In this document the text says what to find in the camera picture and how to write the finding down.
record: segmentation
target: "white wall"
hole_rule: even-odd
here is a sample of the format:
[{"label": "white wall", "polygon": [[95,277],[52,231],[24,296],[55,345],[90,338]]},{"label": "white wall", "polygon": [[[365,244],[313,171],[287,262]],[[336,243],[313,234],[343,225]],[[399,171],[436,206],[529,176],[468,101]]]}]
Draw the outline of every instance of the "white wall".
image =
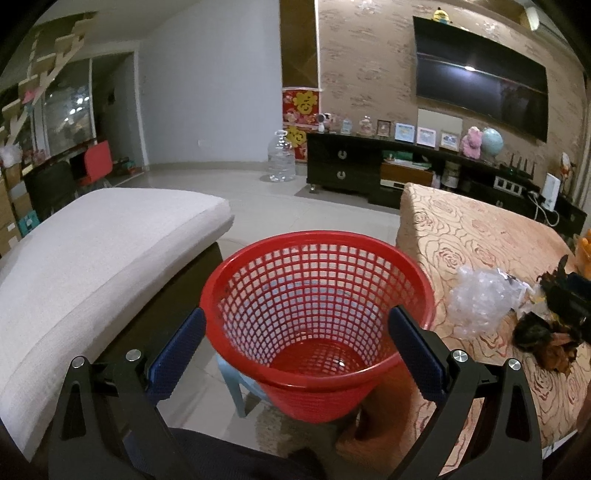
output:
[{"label": "white wall", "polygon": [[[108,105],[109,91],[115,90],[115,103]],[[137,166],[143,165],[137,106],[135,102],[134,56],[125,60],[93,93],[95,116],[109,141],[113,161],[129,157]]]},{"label": "white wall", "polygon": [[279,0],[193,5],[142,42],[139,81],[151,165],[265,161],[282,121]]}]

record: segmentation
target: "drawer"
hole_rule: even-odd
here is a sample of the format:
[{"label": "drawer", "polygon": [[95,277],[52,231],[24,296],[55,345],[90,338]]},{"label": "drawer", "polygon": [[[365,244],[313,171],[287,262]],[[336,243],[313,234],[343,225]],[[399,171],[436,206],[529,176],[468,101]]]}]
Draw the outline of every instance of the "drawer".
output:
[{"label": "drawer", "polygon": [[402,165],[382,163],[380,167],[380,178],[382,180],[393,180],[398,183],[417,183],[418,185],[430,187],[433,182],[433,172],[404,167]]},{"label": "drawer", "polygon": [[379,186],[379,171],[348,163],[314,163],[308,164],[307,181],[312,185],[370,193]]},{"label": "drawer", "polygon": [[308,140],[308,162],[381,163],[381,150],[373,148],[375,144],[363,140],[342,135],[311,135]]}]

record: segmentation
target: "plastic water bottle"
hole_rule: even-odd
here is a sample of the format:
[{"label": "plastic water bottle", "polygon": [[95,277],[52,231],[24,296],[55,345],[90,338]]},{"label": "plastic water bottle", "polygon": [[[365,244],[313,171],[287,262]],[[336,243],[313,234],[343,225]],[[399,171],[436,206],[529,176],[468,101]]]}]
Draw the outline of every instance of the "plastic water bottle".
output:
[{"label": "plastic water bottle", "polygon": [[296,177],[296,154],[287,132],[275,132],[269,143],[269,179],[271,181],[292,181]]}]

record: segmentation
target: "chair leg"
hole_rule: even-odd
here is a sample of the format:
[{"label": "chair leg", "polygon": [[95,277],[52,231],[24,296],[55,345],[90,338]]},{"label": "chair leg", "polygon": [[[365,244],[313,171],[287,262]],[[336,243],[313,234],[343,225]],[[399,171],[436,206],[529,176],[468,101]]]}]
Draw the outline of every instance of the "chair leg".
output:
[{"label": "chair leg", "polygon": [[229,366],[226,362],[220,362],[218,359],[217,365],[220,369],[220,372],[222,373],[224,382],[226,382],[226,386],[230,391],[230,395],[232,396],[234,405],[236,406],[236,413],[240,418],[243,419],[244,417],[246,417],[246,408],[244,405],[242,391],[240,390],[240,383],[238,383],[238,379],[233,375],[233,369],[229,370],[226,367]]}]

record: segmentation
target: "orange object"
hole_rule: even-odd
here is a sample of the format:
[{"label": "orange object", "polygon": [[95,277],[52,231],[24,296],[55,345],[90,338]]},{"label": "orange object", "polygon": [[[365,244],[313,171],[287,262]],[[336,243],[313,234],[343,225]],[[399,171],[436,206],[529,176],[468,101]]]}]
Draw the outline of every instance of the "orange object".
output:
[{"label": "orange object", "polygon": [[591,280],[591,243],[585,237],[575,237],[575,242],[574,256],[577,269],[587,280]]}]

